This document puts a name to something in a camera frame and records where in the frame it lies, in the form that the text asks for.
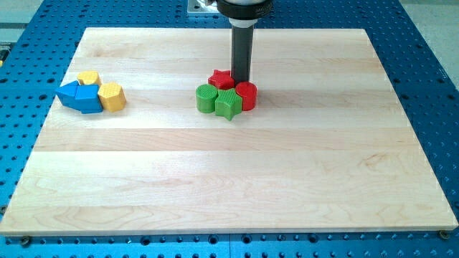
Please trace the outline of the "black robot arm flange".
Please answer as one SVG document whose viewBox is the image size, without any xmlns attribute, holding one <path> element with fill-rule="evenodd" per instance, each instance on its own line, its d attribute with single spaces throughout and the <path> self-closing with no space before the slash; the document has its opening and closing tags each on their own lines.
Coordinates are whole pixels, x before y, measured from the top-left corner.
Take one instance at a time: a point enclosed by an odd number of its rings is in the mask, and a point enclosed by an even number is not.
<svg viewBox="0 0 459 258">
<path fill-rule="evenodd" d="M 217 0 L 218 12 L 231 19 L 259 19 L 268 15 L 271 12 L 272 7 L 273 0 Z"/>
</svg>

